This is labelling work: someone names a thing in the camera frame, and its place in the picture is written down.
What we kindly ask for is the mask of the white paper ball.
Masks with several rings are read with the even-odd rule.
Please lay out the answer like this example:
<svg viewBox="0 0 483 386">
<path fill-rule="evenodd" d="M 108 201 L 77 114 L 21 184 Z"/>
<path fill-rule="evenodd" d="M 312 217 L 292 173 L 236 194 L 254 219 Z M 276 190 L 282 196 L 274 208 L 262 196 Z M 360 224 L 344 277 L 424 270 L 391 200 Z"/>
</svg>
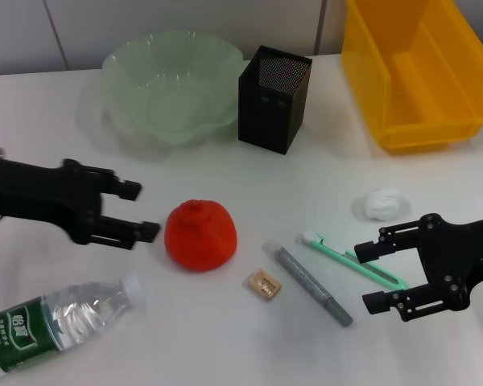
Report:
<svg viewBox="0 0 483 386">
<path fill-rule="evenodd" d="M 399 191 L 391 187 L 375 189 L 363 199 L 363 212 L 371 220 L 392 220 L 399 213 L 401 206 Z"/>
</svg>

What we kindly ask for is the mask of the grey marker pen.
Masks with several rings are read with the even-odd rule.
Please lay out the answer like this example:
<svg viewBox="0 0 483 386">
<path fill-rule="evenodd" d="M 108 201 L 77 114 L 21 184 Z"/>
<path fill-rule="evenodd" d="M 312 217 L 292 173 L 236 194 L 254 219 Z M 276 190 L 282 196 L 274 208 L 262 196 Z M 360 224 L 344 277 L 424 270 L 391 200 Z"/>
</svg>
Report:
<svg viewBox="0 0 483 386">
<path fill-rule="evenodd" d="M 263 245 L 263 250 L 274 258 L 343 327 L 348 327 L 353 323 L 353 317 L 281 244 L 270 240 Z"/>
</svg>

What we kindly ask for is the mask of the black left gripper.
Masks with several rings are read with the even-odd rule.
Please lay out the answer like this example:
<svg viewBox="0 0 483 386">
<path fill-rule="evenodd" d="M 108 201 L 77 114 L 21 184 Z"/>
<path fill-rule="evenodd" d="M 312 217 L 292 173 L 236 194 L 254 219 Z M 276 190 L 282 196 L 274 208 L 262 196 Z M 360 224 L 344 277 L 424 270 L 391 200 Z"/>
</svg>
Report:
<svg viewBox="0 0 483 386">
<path fill-rule="evenodd" d="M 161 225 L 101 215 L 103 193 L 135 201 L 142 185 L 121 180 L 113 170 L 65 159 L 45 168 L 0 158 L 0 216 L 54 224 L 76 244 L 131 250 L 152 243 Z"/>
</svg>

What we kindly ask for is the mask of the clear green-label water bottle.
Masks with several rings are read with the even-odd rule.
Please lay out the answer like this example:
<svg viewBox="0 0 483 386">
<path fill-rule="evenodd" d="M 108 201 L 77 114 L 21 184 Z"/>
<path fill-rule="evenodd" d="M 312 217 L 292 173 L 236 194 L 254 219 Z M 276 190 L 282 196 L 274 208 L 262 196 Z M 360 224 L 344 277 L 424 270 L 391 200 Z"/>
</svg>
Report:
<svg viewBox="0 0 483 386">
<path fill-rule="evenodd" d="M 129 276 L 69 285 L 0 311 L 0 378 L 80 346 L 143 301 L 141 282 Z"/>
</svg>

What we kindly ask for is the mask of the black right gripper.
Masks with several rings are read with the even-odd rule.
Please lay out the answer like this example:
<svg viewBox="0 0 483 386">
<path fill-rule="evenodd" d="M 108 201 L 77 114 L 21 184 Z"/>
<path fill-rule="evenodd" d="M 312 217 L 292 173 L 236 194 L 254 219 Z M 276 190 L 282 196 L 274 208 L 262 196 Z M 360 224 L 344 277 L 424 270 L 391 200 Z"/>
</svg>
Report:
<svg viewBox="0 0 483 386">
<path fill-rule="evenodd" d="M 394 308 L 409 322 L 469 307 L 473 288 L 483 282 L 483 220 L 450 224 L 438 214 L 428 214 L 420 220 L 380 228 L 377 242 L 354 247 L 361 264 L 407 249 L 417 251 L 427 284 L 363 295 L 370 314 Z"/>
</svg>

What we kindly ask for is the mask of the red-orange fruit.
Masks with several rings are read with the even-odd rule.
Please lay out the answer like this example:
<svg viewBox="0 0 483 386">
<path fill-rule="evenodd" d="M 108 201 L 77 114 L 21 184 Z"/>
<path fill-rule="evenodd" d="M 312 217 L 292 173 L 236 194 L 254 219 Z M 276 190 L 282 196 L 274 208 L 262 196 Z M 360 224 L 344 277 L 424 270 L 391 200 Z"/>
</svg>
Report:
<svg viewBox="0 0 483 386">
<path fill-rule="evenodd" d="M 218 202 L 191 199 L 167 218 L 164 245 L 169 257 L 187 270 L 217 269 L 237 250 L 233 218 Z"/>
</svg>

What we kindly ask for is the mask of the black mesh pen holder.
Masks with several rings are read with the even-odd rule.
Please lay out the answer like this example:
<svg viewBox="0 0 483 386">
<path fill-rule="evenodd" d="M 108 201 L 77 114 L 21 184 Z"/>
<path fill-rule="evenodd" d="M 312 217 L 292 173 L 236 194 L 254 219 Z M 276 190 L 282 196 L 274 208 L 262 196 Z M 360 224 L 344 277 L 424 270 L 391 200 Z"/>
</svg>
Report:
<svg viewBox="0 0 483 386">
<path fill-rule="evenodd" d="M 312 59 L 261 46 L 238 80 L 238 139 L 286 154 L 303 123 Z"/>
</svg>

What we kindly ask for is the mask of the beige eraser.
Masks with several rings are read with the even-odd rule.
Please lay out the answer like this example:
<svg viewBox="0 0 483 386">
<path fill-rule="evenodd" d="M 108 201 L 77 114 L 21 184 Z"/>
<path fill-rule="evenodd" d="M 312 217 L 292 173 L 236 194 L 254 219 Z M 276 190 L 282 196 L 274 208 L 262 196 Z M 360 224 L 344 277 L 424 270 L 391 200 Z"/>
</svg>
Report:
<svg viewBox="0 0 483 386">
<path fill-rule="evenodd" d="M 272 301 L 282 290 L 281 282 L 264 269 L 257 269 L 242 282 L 244 288 L 257 294 L 264 302 Z"/>
</svg>

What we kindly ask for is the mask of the yellow plastic bin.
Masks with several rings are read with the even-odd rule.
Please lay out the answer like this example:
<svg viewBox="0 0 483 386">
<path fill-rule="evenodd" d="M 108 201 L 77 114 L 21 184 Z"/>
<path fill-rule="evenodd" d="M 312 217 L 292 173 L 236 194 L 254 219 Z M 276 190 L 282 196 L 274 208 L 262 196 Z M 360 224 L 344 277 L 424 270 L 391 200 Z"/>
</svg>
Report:
<svg viewBox="0 0 483 386">
<path fill-rule="evenodd" d="M 483 44 L 453 0 L 345 0 L 341 63 L 369 133 L 409 151 L 483 126 Z"/>
</svg>

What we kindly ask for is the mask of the pale green glass fruit bowl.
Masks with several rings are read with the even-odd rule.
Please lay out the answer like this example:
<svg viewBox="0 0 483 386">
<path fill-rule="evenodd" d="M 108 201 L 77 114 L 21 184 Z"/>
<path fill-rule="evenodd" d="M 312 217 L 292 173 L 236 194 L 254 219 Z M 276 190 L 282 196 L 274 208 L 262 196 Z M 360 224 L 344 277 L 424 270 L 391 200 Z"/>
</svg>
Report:
<svg viewBox="0 0 483 386">
<path fill-rule="evenodd" d="M 181 146 L 235 121 L 244 68 L 242 51 L 215 35 L 163 31 L 108 55 L 99 95 L 122 135 Z"/>
</svg>

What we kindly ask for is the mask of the mint green utility knife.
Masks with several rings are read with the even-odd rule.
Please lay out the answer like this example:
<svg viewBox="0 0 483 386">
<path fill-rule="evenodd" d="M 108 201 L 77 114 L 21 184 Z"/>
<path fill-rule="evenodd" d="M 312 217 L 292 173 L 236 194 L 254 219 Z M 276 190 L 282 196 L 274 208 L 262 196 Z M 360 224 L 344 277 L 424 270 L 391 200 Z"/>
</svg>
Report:
<svg viewBox="0 0 483 386">
<path fill-rule="evenodd" d="M 305 245 L 389 290 L 406 290 L 409 288 L 409 284 L 401 277 L 397 277 L 373 263 L 360 263 L 353 252 L 335 246 L 318 233 L 304 232 L 299 235 L 299 238 Z"/>
</svg>

